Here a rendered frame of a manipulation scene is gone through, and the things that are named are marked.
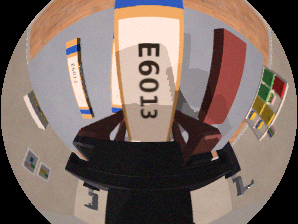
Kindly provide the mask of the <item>white electrode pack with blue and orange bands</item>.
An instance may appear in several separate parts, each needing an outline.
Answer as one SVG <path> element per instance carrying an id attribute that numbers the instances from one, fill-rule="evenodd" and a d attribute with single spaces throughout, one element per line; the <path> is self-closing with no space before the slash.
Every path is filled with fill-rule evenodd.
<path id="1" fill-rule="evenodd" d="M 169 141 L 183 58 L 183 0 L 115 0 L 119 93 L 131 142 Z"/>

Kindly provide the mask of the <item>white welding electrode pack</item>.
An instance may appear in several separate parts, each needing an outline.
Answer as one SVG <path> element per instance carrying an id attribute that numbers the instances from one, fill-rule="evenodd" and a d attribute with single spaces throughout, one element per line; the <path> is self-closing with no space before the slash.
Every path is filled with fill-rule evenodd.
<path id="1" fill-rule="evenodd" d="M 115 60 L 115 43 L 113 36 L 113 45 L 112 45 L 112 56 L 111 56 L 111 103 L 112 103 L 112 115 L 116 112 L 122 110 L 120 93 L 118 87 L 118 78 L 116 70 L 116 60 Z"/>

